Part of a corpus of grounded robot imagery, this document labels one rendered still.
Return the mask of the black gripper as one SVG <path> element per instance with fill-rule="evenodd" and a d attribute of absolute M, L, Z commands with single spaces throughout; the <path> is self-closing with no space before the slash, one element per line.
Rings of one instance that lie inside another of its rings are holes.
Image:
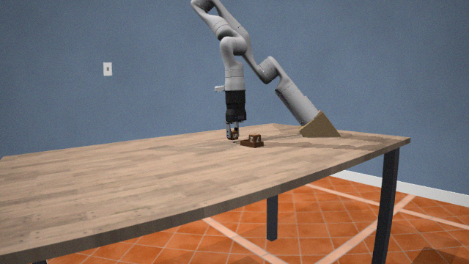
<path fill-rule="evenodd" d="M 231 138 L 230 123 L 234 123 L 239 136 L 239 122 L 246 120 L 244 77 L 227 77 L 225 86 L 215 87 L 218 91 L 224 91 L 226 96 L 226 137 Z"/>

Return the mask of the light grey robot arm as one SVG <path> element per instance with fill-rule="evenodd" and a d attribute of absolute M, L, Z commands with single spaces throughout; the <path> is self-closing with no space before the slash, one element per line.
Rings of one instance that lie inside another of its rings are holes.
<path fill-rule="evenodd" d="M 243 63 L 238 62 L 234 57 L 241 56 L 264 84 L 269 84 L 280 76 L 275 93 L 301 126 L 306 125 L 318 115 L 319 112 L 312 102 L 293 84 L 273 57 L 269 56 L 259 65 L 256 64 L 248 32 L 219 0 L 191 0 L 191 6 L 221 41 L 220 52 L 224 61 L 226 78 L 244 77 Z M 219 16 L 207 14 L 213 7 L 217 9 Z"/>

